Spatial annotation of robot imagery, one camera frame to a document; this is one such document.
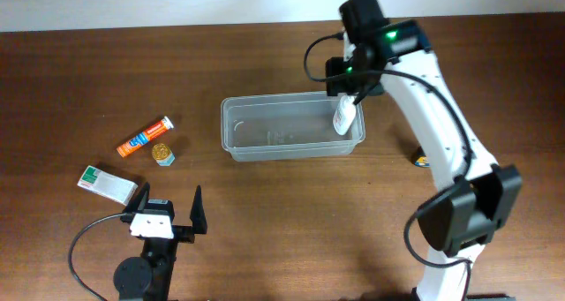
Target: white bottle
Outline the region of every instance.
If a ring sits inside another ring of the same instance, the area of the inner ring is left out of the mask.
[[[339,135],[344,135],[353,124],[357,108],[353,104],[355,96],[345,95],[337,104],[337,110],[334,114],[334,129]]]

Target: small jar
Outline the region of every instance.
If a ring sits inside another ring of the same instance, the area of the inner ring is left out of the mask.
[[[151,155],[157,161],[157,164],[161,166],[170,166],[170,164],[175,161],[175,155],[170,152],[170,148],[164,143],[154,145],[151,150]]]

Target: plastic bin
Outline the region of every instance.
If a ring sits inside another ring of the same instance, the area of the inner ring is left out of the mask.
[[[332,119],[340,97],[326,92],[268,94],[222,102],[222,146],[239,162],[350,154],[365,139],[361,105],[340,136]]]

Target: wood grain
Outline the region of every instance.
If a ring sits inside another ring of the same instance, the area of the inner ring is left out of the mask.
[[[502,165],[524,177],[507,226],[480,256],[472,294],[518,300],[565,295],[563,14],[421,19],[463,113]],[[187,224],[201,184],[208,235],[181,245],[170,298],[336,300],[408,292],[423,268],[402,227],[433,194],[407,156],[417,141],[390,97],[363,103],[366,140],[353,154],[239,163],[220,143],[220,103],[253,94],[323,90],[301,67],[305,48],[339,22],[179,26],[0,34],[0,299],[73,300],[68,245],[122,209],[76,186],[88,164],[151,183]],[[341,53],[313,52],[312,68]],[[156,117],[177,159],[115,146]],[[424,239],[414,231],[415,246]],[[79,241],[85,282],[116,299],[112,275],[142,243],[108,222]]]

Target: orange tube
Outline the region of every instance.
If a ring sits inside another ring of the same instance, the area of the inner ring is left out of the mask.
[[[159,137],[167,130],[172,128],[174,128],[173,123],[171,123],[170,120],[165,117],[163,120],[159,121],[156,124],[153,124],[142,133],[136,135],[129,141],[125,142],[123,145],[117,147],[117,152],[120,153],[122,157],[126,157],[132,154],[133,151],[145,145],[147,142]]]

